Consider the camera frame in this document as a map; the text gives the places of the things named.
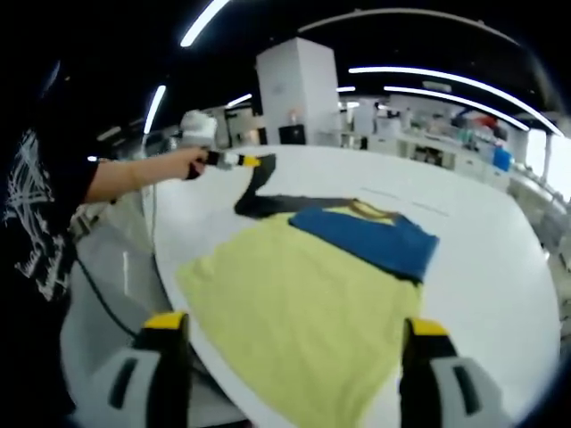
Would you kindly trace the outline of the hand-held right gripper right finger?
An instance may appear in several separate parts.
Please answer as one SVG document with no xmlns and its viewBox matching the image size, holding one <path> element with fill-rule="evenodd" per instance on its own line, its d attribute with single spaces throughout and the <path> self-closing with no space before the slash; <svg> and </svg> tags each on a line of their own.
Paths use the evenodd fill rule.
<svg viewBox="0 0 571 428">
<path fill-rule="evenodd" d="M 399 393 L 402 427 L 513 425 L 491 376 L 432 320 L 404 322 Z"/>
</svg>

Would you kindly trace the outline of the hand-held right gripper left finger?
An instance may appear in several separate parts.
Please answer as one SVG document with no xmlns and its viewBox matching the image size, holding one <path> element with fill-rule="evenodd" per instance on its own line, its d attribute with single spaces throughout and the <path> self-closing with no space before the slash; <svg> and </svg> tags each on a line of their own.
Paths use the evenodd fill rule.
<svg viewBox="0 0 571 428">
<path fill-rule="evenodd" d="M 84 427 L 187 427 L 192 390 L 188 314 L 149 318 L 91 377 Z"/>
</svg>

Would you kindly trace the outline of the person's left hand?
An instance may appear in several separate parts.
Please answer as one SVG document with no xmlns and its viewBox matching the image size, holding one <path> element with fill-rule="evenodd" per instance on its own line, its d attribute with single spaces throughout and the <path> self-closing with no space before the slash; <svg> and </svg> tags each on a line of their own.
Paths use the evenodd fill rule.
<svg viewBox="0 0 571 428">
<path fill-rule="evenodd" d="M 177 155 L 178 176 L 181 179 L 194 180 L 205 171 L 208 152 L 203 148 L 186 148 L 175 154 Z"/>
</svg>

